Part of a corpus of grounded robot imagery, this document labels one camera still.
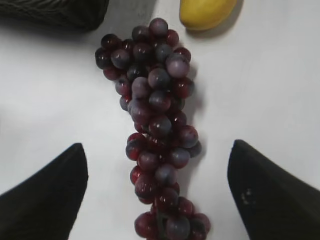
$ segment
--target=black object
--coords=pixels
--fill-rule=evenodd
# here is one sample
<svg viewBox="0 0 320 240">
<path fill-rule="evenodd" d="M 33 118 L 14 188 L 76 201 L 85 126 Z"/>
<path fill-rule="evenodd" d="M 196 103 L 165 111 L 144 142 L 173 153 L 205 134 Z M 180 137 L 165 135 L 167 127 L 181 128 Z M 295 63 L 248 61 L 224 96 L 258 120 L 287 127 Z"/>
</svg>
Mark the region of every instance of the black object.
<svg viewBox="0 0 320 240">
<path fill-rule="evenodd" d="M 251 240 L 320 239 L 320 192 L 243 140 L 234 142 L 228 181 Z"/>
<path fill-rule="evenodd" d="M 93 30 L 109 0 L 0 0 L 0 15 L 70 29 Z"/>
<path fill-rule="evenodd" d="M 0 240 L 67 240 L 88 181 L 80 143 L 0 196 Z"/>
</svg>

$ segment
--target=red grape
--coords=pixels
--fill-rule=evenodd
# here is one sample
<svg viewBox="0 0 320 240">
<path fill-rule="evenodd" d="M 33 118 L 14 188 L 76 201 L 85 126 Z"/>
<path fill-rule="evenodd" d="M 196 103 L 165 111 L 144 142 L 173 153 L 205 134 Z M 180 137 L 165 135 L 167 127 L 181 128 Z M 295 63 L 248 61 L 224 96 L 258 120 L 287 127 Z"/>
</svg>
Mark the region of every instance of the red grape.
<svg viewBox="0 0 320 240">
<path fill-rule="evenodd" d="M 188 59 L 189 62 L 191 61 L 191 53 L 185 47 L 178 47 L 176 50 L 174 50 L 174 52 L 176 54 L 181 54 L 181 55 L 185 56 L 186 59 Z"/>
<path fill-rule="evenodd" d="M 135 166 L 131 172 L 130 172 L 130 181 L 132 182 L 133 185 L 136 184 L 136 181 L 138 180 L 138 178 L 144 174 L 144 172 L 142 171 L 142 169 L 139 166 Z"/>
<path fill-rule="evenodd" d="M 163 188 L 155 197 L 155 206 L 161 212 L 165 212 L 178 205 L 179 195 L 172 188 Z"/>
<path fill-rule="evenodd" d="M 158 190 L 158 185 L 153 176 L 143 174 L 134 185 L 135 194 L 139 198 L 150 199 L 155 196 Z"/>
<path fill-rule="evenodd" d="M 156 238 L 159 232 L 157 217 L 150 212 L 145 212 L 134 221 L 134 228 L 142 238 Z"/>
<path fill-rule="evenodd" d="M 175 30 L 169 29 L 166 35 L 166 43 L 171 47 L 175 47 L 179 43 L 179 35 Z"/>
</svg>

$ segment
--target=purple grape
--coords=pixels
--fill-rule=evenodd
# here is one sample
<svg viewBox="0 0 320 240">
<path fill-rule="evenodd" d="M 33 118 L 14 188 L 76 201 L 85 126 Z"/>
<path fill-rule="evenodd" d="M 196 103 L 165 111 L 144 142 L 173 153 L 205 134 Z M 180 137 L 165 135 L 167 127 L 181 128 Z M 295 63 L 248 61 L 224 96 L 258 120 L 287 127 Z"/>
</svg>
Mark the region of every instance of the purple grape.
<svg viewBox="0 0 320 240">
<path fill-rule="evenodd" d="M 138 158 L 138 166 L 146 172 L 155 171 L 160 164 L 159 155 L 149 151 L 143 151 Z"/>
<path fill-rule="evenodd" d="M 150 37 L 151 33 L 147 26 L 136 26 L 132 30 L 132 39 L 135 42 L 149 42 Z"/>
<path fill-rule="evenodd" d="M 188 59 L 178 53 L 171 54 L 166 59 L 165 64 L 169 75 L 176 79 L 184 78 L 190 70 Z"/>
<path fill-rule="evenodd" d="M 126 69 L 130 65 L 130 54 L 124 49 L 115 50 L 111 53 L 111 61 L 117 69 Z"/>
<path fill-rule="evenodd" d="M 171 82 L 171 78 L 165 69 L 156 68 L 149 73 L 148 82 L 151 88 L 163 90 L 168 87 Z"/>
<path fill-rule="evenodd" d="M 147 125 L 149 123 L 152 112 L 149 109 L 149 106 L 146 102 L 135 101 L 130 106 L 130 114 L 131 114 L 132 120 L 135 123 L 138 123 L 140 125 Z"/>
<path fill-rule="evenodd" d="M 183 148 L 176 147 L 169 152 L 166 160 L 176 169 L 182 169 L 188 164 L 190 153 Z"/>
<path fill-rule="evenodd" d="M 148 79 L 143 76 L 137 77 L 132 83 L 132 97 L 135 99 L 143 99 L 149 97 L 151 88 Z"/>
<path fill-rule="evenodd" d="M 157 38 L 163 38 L 168 33 L 168 23 L 162 18 L 155 18 L 150 22 L 149 29 Z"/>
<path fill-rule="evenodd" d="M 164 113 L 171 106 L 171 98 L 166 92 L 157 90 L 150 95 L 149 104 L 157 112 Z"/>
<path fill-rule="evenodd" d="M 121 96 L 127 96 L 131 93 L 131 84 L 126 79 L 119 79 L 115 83 L 115 90 Z"/>
<path fill-rule="evenodd" d="M 170 217 L 165 232 L 170 240 L 186 240 L 190 235 L 190 222 L 185 216 Z"/>
<path fill-rule="evenodd" d="M 95 63 L 100 69 L 112 66 L 110 60 L 110 52 L 104 50 L 102 47 L 95 52 Z"/>
<path fill-rule="evenodd" d="M 134 49 L 135 42 L 132 39 L 126 39 L 122 42 L 122 49 L 126 50 L 130 56 L 133 54 L 132 51 Z"/>
<path fill-rule="evenodd" d="M 155 171 L 154 177 L 159 185 L 172 186 L 177 182 L 178 172 L 174 166 L 164 164 Z"/>
<path fill-rule="evenodd" d="M 161 44 L 155 49 L 155 58 L 160 63 L 165 63 L 166 59 L 173 53 L 171 46 L 167 44 Z"/>
<path fill-rule="evenodd" d="M 189 152 L 191 158 L 197 157 L 202 151 L 201 142 L 198 141 L 195 146 L 188 148 L 187 151 Z"/>
<path fill-rule="evenodd" d="M 176 50 L 174 50 L 174 53 L 181 54 L 181 55 L 185 56 L 186 59 L 188 59 L 188 61 L 190 63 L 190 61 L 191 61 L 191 53 L 185 47 L 178 47 Z"/>
<path fill-rule="evenodd" d="M 134 63 L 129 67 L 126 77 L 132 83 L 138 77 L 148 77 L 148 70 L 145 66 Z"/>
<path fill-rule="evenodd" d="M 195 91 L 195 83 L 189 78 L 176 79 L 172 84 L 172 93 L 181 99 L 190 97 Z"/>
<path fill-rule="evenodd" d="M 190 240 L 206 240 L 207 232 L 204 223 L 193 218 L 190 220 Z"/>
<path fill-rule="evenodd" d="M 190 149 L 198 142 L 198 132 L 193 126 L 185 125 L 177 133 L 179 145 L 182 148 Z"/>
<path fill-rule="evenodd" d="M 120 98 L 120 106 L 123 110 L 125 111 L 128 111 L 128 104 L 130 103 L 131 101 L 131 96 L 130 95 L 127 95 L 127 96 L 122 96 Z"/>
<path fill-rule="evenodd" d="M 141 139 L 135 139 L 128 142 L 125 148 L 125 154 L 130 160 L 137 161 L 140 153 L 142 153 L 142 151 L 144 151 L 146 147 L 146 141 L 142 141 Z"/>
<path fill-rule="evenodd" d="M 101 46 L 109 51 L 114 51 L 121 46 L 121 40 L 114 34 L 107 34 L 101 39 Z"/>
<path fill-rule="evenodd" d="M 157 194 L 154 202 L 157 209 L 164 212 L 178 205 L 179 195 L 174 189 L 165 187 Z"/>
<path fill-rule="evenodd" d="M 150 45 L 139 42 L 133 48 L 133 56 L 137 62 L 146 62 L 152 58 L 153 49 Z"/>
<path fill-rule="evenodd" d="M 149 123 L 149 132 L 156 138 L 163 138 L 171 131 L 172 125 L 166 115 L 159 115 L 151 119 Z"/>
<path fill-rule="evenodd" d="M 178 45 L 179 35 L 175 30 L 168 30 L 168 33 L 166 34 L 166 43 L 173 48 Z"/>
<path fill-rule="evenodd" d="M 155 196 L 158 190 L 158 185 L 154 177 L 143 174 L 135 182 L 135 194 L 142 199 L 150 199 Z"/>
<path fill-rule="evenodd" d="M 171 114 L 169 119 L 174 130 L 178 130 L 187 124 L 187 116 L 181 110 L 177 110 L 177 112 Z"/>
</svg>

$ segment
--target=grape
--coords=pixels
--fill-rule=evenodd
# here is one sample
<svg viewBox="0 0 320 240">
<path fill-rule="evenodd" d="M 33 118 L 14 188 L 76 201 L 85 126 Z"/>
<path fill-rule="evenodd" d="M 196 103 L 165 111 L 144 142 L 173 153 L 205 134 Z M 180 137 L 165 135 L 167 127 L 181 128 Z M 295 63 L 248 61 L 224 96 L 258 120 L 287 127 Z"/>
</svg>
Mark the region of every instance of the grape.
<svg viewBox="0 0 320 240">
<path fill-rule="evenodd" d="M 155 49 L 155 58 L 160 63 L 165 63 L 166 59 L 173 53 L 171 46 L 167 44 L 161 44 Z"/>
<path fill-rule="evenodd" d="M 157 217 L 150 212 L 141 214 L 134 221 L 135 232 L 142 238 L 156 238 L 158 236 Z"/>
<path fill-rule="evenodd" d="M 135 101 L 131 105 L 130 110 L 132 120 L 135 123 L 138 123 L 140 125 L 147 125 L 149 123 L 152 112 L 146 102 Z"/>
<path fill-rule="evenodd" d="M 155 171 L 160 164 L 159 155 L 151 153 L 149 151 L 143 151 L 138 158 L 137 164 L 143 171 Z"/>
<path fill-rule="evenodd" d="M 170 217 L 165 226 L 170 240 L 186 240 L 190 234 L 190 223 L 185 216 Z"/>
<path fill-rule="evenodd" d="M 195 146 L 188 148 L 187 151 L 189 152 L 191 158 L 197 157 L 202 151 L 201 142 L 198 141 Z"/>
<path fill-rule="evenodd" d="M 180 185 L 176 182 L 170 188 L 174 189 L 178 195 L 180 195 Z"/>
<path fill-rule="evenodd" d="M 120 98 L 120 106 L 123 110 L 125 111 L 128 111 L 128 104 L 130 103 L 131 101 L 131 96 L 130 95 L 127 95 L 127 96 L 122 96 Z"/>
<path fill-rule="evenodd" d="M 111 53 L 111 61 L 117 69 L 126 69 L 130 65 L 130 54 L 124 49 L 118 49 Z"/>
<path fill-rule="evenodd" d="M 190 153 L 180 147 L 176 147 L 169 152 L 167 162 L 176 169 L 184 168 L 190 160 Z"/>
<path fill-rule="evenodd" d="M 188 61 L 190 63 L 190 61 L 191 61 L 191 53 L 185 47 L 178 47 L 176 50 L 174 50 L 174 53 L 185 56 L 186 59 L 188 59 Z"/>
<path fill-rule="evenodd" d="M 136 26 L 132 30 L 132 39 L 135 42 L 149 42 L 150 37 L 151 33 L 147 26 Z"/>
<path fill-rule="evenodd" d="M 178 53 L 171 54 L 165 61 L 166 69 L 173 78 L 180 79 L 187 76 L 190 70 L 188 59 Z"/>
<path fill-rule="evenodd" d="M 187 77 L 177 79 L 172 86 L 173 94 L 182 99 L 190 97 L 194 91 L 195 83 Z"/>
<path fill-rule="evenodd" d="M 148 76 L 148 82 L 151 88 L 156 90 L 166 89 L 170 84 L 171 78 L 163 68 L 153 69 Z"/>
<path fill-rule="evenodd" d="M 147 98 L 151 94 L 148 79 L 143 76 L 137 77 L 132 83 L 132 97 L 136 99 Z"/>
<path fill-rule="evenodd" d="M 131 93 L 131 84 L 126 79 L 119 79 L 115 83 L 115 90 L 121 96 L 128 96 Z"/>
<path fill-rule="evenodd" d="M 156 170 L 154 177 L 161 186 L 172 186 L 177 182 L 178 172 L 172 165 L 163 164 Z"/>
<path fill-rule="evenodd" d="M 100 69 L 112 66 L 110 60 L 110 52 L 104 50 L 102 47 L 95 52 L 95 63 Z"/>
<path fill-rule="evenodd" d="M 144 174 L 144 172 L 142 171 L 142 169 L 139 166 L 135 166 L 131 172 L 130 172 L 130 181 L 132 182 L 133 185 L 136 184 L 136 181 L 138 180 L 138 178 Z"/>
<path fill-rule="evenodd" d="M 130 82 L 133 82 L 138 77 L 148 77 L 148 71 L 145 66 L 134 63 L 129 67 L 126 77 Z"/>
<path fill-rule="evenodd" d="M 156 180 L 150 176 L 143 174 L 141 175 L 137 181 L 135 182 L 135 194 L 139 198 L 143 199 L 150 199 L 155 196 L 157 190 L 158 190 L 158 185 Z"/>
<path fill-rule="evenodd" d="M 154 91 L 149 97 L 150 106 L 160 112 L 166 112 L 171 105 L 171 98 L 166 92 L 163 91 Z"/>
<path fill-rule="evenodd" d="M 140 153 L 145 149 L 146 143 L 139 139 L 135 139 L 127 144 L 125 148 L 125 153 L 130 160 L 137 161 Z"/>
<path fill-rule="evenodd" d="M 156 138 L 167 136 L 171 131 L 172 125 L 166 115 L 156 116 L 149 123 L 149 132 Z"/>
<path fill-rule="evenodd" d="M 189 240 L 205 240 L 207 238 L 206 227 L 199 219 L 190 220 Z"/>
<path fill-rule="evenodd" d="M 189 218 L 194 214 L 195 206 L 193 205 L 193 203 L 191 201 L 189 201 L 188 199 L 186 199 L 183 196 L 180 196 L 179 200 L 178 200 L 178 212 L 181 215 L 184 215 L 187 218 Z"/>
<path fill-rule="evenodd" d="M 152 58 L 153 49 L 150 45 L 139 42 L 133 48 L 133 56 L 137 62 L 146 62 Z"/>
<path fill-rule="evenodd" d="M 185 100 L 181 99 L 181 98 L 175 98 L 175 97 L 171 97 L 171 106 L 168 110 L 169 114 L 174 114 L 177 113 L 178 111 L 181 111 L 182 109 L 184 109 L 185 107 Z"/>
<path fill-rule="evenodd" d="M 111 81 L 117 80 L 121 76 L 121 72 L 118 69 L 116 69 L 114 66 L 105 67 L 103 69 L 103 74 L 107 79 Z"/>
<path fill-rule="evenodd" d="M 132 51 L 134 49 L 135 42 L 132 39 L 126 39 L 122 42 L 122 49 L 126 50 L 130 56 L 133 54 Z"/>
<path fill-rule="evenodd" d="M 173 48 L 178 45 L 179 35 L 175 30 L 168 30 L 168 33 L 166 34 L 166 43 Z"/>
<path fill-rule="evenodd" d="M 106 50 L 116 50 L 121 45 L 121 40 L 114 34 L 107 34 L 101 39 L 101 46 Z"/>
<path fill-rule="evenodd" d="M 150 22 L 150 31 L 157 38 L 163 38 L 168 33 L 168 23 L 162 18 L 155 18 Z"/>
<path fill-rule="evenodd" d="M 169 210 L 178 205 L 179 195 L 169 187 L 163 188 L 155 197 L 155 205 L 161 212 Z"/>
<path fill-rule="evenodd" d="M 138 132 L 132 133 L 129 137 L 128 140 L 126 141 L 126 143 L 128 144 L 129 142 L 131 142 L 132 140 L 138 139 L 139 141 L 145 142 L 147 143 L 146 137 Z"/>
<path fill-rule="evenodd" d="M 137 130 L 138 133 L 147 134 L 145 128 L 136 122 L 134 123 L 134 128 L 135 128 L 135 130 Z"/>
<path fill-rule="evenodd" d="M 146 136 L 148 148 L 158 154 L 168 150 L 168 144 L 163 139 L 157 139 L 151 135 Z"/>
<path fill-rule="evenodd" d="M 169 119 L 171 121 L 172 128 L 175 130 L 180 129 L 187 124 L 187 116 L 181 110 L 177 110 L 176 113 L 171 114 Z"/>
<path fill-rule="evenodd" d="M 182 148 L 190 149 L 198 142 L 198 132 L 193 126 L 185 125 L 177 133 Z"/>
<path fill-rule="evenodd" d="M 154 197 L 151 197 L 149 199 L 144 199 L 144 198 L 139 197 L 138 199 L 141 203 L 146 204 L 146 205 L 152 204 L 155 201 Z"/>
<path fill-rule="evenodd" d="M 193 217 L 194 219 L 199 219 L 205 226 L 205 231 L 208 233 L 211 229 L 211 223 L 209 218 L 203 213 L 197 213 Z"/>
</svg>

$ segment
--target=black triangular object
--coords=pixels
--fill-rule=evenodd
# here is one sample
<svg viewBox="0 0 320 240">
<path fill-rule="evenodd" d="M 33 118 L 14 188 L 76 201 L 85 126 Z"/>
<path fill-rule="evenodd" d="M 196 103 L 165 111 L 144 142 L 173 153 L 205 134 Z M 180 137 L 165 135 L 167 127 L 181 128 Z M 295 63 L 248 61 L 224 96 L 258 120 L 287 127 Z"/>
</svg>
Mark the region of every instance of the black triangular object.
<svg viewBox="0 0 320 240">
<path fill-rule="evenodd" d="M 243 140 L 234 142 L 228 181 L 251 240 L 320 240 L 320 192 Z"/>
<path fill-rule="evenodd" d="M 0 196 L 0 240 L 67 240 L 88 181 L 80 143 Z"/>
</svg>

